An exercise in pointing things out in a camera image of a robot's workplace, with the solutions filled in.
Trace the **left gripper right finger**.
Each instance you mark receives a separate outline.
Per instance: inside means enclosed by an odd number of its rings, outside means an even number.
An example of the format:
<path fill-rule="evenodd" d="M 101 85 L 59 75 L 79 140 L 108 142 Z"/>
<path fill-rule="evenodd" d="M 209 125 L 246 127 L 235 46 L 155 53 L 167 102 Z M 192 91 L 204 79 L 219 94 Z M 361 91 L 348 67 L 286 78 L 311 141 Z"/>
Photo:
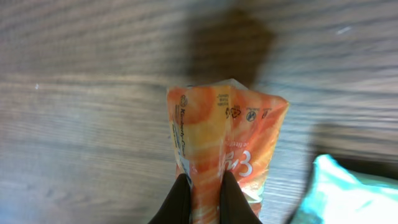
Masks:
<path fill-rule="evenodd" d="M 220 224 L 261 224 L 234 175 L 226 171 L 220 192 Z"/>

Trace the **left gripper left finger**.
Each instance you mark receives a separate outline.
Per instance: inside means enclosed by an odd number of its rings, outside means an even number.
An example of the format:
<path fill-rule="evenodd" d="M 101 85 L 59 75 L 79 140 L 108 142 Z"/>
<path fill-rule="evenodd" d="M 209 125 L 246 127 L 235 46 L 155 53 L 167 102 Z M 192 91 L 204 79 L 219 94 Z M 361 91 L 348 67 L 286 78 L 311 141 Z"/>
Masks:
<path fill-rule="evenodd" d="M 190 185 L 187 175 L 180 174 L 149 224 L 189 224 L 190 207 Z"/>

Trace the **orange tissue packet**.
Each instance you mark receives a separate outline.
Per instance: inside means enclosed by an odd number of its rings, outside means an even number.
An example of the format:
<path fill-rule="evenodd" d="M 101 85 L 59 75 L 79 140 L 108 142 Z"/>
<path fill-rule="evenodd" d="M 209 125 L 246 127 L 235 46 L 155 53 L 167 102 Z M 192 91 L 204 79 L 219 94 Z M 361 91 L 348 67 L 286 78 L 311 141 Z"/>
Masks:
<path fill-rule="evenodd" d="M 187 175 L 191 188 L 191 222 L 219 222 L 226 171 L 234 175 L 254 214 L 259 214 L 289 102 L 229 79 L 169 88 L 167 108 L 177 173 Z"/>

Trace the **green wet wipes packet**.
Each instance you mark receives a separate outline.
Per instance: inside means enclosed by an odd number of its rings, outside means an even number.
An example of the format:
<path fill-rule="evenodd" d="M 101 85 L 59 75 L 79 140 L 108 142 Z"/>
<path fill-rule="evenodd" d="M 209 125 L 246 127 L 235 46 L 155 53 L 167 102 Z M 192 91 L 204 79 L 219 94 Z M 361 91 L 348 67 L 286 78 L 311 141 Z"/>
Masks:
<path fill-rule="evenodd" d="M 313 162 L 294 224 L 397 224 L 397 181 L 345 169 L 329 154 Z"/>

